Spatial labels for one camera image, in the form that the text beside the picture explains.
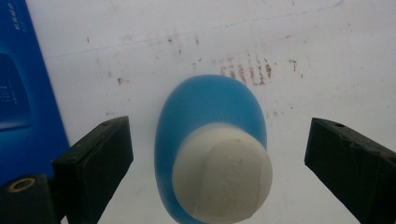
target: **blue box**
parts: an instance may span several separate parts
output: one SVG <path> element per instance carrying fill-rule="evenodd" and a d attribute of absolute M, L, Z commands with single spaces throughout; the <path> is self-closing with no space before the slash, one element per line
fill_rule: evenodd
<path fill-rule="evenodd" d="M 0 185 L 69 148 L 26 3 L 0 3 Z"/>

